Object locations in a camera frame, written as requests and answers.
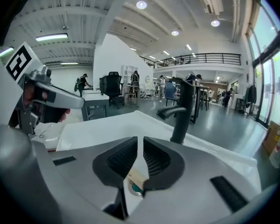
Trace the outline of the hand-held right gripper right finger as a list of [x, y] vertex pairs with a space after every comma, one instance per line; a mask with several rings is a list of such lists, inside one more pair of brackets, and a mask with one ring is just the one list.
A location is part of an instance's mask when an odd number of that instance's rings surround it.
[[205, 151], [144, 137], [149, 178], [132, 224], [212, 224], [247, 205], [260, 191]]

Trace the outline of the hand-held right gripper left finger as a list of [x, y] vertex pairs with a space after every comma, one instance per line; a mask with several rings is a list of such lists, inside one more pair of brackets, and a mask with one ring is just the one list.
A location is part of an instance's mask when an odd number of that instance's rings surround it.
[[138, 152], [138, 138], [49, 154], [61, 176], [83, 198], [105, 213], [124, 220], [128, 217], [124, 179]]

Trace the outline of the person's left hand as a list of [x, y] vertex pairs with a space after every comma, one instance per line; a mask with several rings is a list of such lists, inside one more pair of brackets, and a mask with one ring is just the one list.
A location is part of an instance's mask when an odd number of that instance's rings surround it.
[[[41, 101], [46, 101], [48, 99], [48, 92], [42, 91], [42, 98]], [[26, 83], [24, 86], [24, 92], [23, 92], [23, 105], [26, 107], [30, 106], [33, 103], [33, 100], [35, 100], [35, 85], [33, 83]], [[32, 104], [33, 111], [35, 111], [36, 114], [42, 115], [44, 112], [43, 104], [36, 103]], [[62, 113], [62, 116], [57, 121], [59, 123], [66, 120], [66, 117], [68, 114], [70, 114], [70, 109], [67, 109]]]

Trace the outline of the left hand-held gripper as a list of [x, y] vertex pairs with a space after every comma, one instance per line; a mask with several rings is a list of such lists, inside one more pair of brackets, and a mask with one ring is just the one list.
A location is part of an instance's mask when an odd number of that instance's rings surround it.
[[[5, 65], [6, 70], [24, 89], [25, 84], [35, 82], [34, 102], [54, 108], [80, 109], [85, 100], [75, 94], [51, 85], [51, 71], [38, 59], [31, 47], [23, 42]], [[24, 94], [15, 107], [19, 128], [26, 134], [33, 134], [40, 118], [32, 111], [33, 104], [24, 104]]]

